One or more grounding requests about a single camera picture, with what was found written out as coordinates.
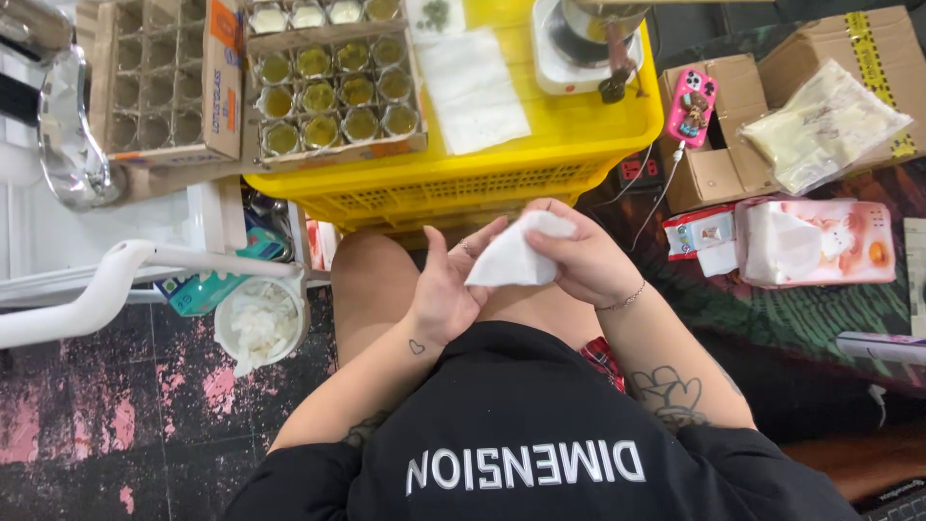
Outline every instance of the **pink phone case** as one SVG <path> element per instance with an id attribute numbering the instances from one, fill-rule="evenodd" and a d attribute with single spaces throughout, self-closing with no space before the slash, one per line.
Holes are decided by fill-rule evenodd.
<path id="1" fill-rule="evenodd" d="M 684 141 L 688 148 L 698 148 L 707 139 L 707 123 L 714 112 L 717 81 L 705 73 L 685 69 L 675 89 L 669 127 L 666 132 Z"/>

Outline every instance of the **black t-shirt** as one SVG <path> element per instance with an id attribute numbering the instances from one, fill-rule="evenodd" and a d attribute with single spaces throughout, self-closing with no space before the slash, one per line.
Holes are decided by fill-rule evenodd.
<path id="1" fill-rule="evenodd" d="M 363 451 L 272 452 L 227 518 L 859 519 L 758 432 L 672 436 L 559 339 L 503 322 L 447 346 Z"/>

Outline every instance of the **arm tattoo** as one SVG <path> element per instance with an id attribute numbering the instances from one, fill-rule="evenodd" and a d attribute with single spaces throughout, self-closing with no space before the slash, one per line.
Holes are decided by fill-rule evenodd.
<path id="1" fill-rule="evenodd" d="M 734 382 L 733 379 L 730 378 L 730 374 L 727 373 L 727 371 L 723 368 L 723 366 L 720 365 L 720 363 L 717 362 L 716 360 L 714 360 L 714 363 L 717 365 L 717 368 L 720 369 L 720 372 L 723 373 L 723 376 L 727 378 L 727 381 L 730 382 L 730 387 L 733 388 L 736 394 L 743 396 L 743 391 L 741 391 L 740 387 L 736 385 L 736 382 Z"/>
<path id="2" fill-rule="evenodd" d="M 383 422 L 386 421 L 386 418 L 389 417 L 389 412 L 379 411 L 378 413 L 373 414 L 371 417 L 360 422 L 359 424 L 350 427 L 347 429 L 347 436 L 344 437 L 341 441 L 362 449 L 364 445 L 367 444 L 369 437 L 373 435 L 376 429 L 380 428 Z"/>
<path id="3" fill-rule="evenodd" d="M 414 338 L 408 339 L 408 348 L 411 349 L 411 354 L 421 354 L 424 352 L 424 346 L 416 342 Z"/>
<path id="4" fill-rule="evenodd" d="M 710 425 L 707 416 L 695 410 L 701 400 L 700 378 L 685 382 L 674 367 L 663 365 L 649 375 L 633 373 L 631 380 L 638 400 L 672 433 L 684 426 Z"/>

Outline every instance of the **yellow plastic crate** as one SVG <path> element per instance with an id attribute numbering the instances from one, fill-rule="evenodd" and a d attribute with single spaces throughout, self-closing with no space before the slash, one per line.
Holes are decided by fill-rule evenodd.
<path id="1" fill-rule="evenodd" d="M 635 89 L 628 89 L 626 99 L 605 106 L 598 93 L 548 95 L 534 75 L 532 6 L 532 0 L 466 2 L 468 28 L 494 29 L 532 135 L 465 156 L 447 156 L 425 85 L 426 152 L 299 172 L 252 173 L 245 179 L 268 196 L 295 201 L 312 219 L 332 222 L 345 232 L 376 230 L 406 246 L 423 224 L 482 224 L 537 197 L 575 204 L 662 130 L 649 36 L 644 25 L 640 74 L 648 97 L 636 97 Z"/>

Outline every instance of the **person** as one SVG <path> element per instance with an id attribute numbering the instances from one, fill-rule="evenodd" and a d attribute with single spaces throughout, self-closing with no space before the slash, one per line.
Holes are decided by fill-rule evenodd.
<path id="1" fill-rule="evenodd" d="M 548 286 L 464 286 L 504 218 L 449 252 L 425 227 L 420 275 L 381 235 L 344 239 L 340 369 L 286 420 L 227 519 L 858 519 L 756 431 L 739 388 L 602 228 L 554 199 L 533 210 L 576 224 L 525 235 L 557 263 Z M 630 395 L 594 364 L 600 350 L 588 356 L 596 345 Z"/>

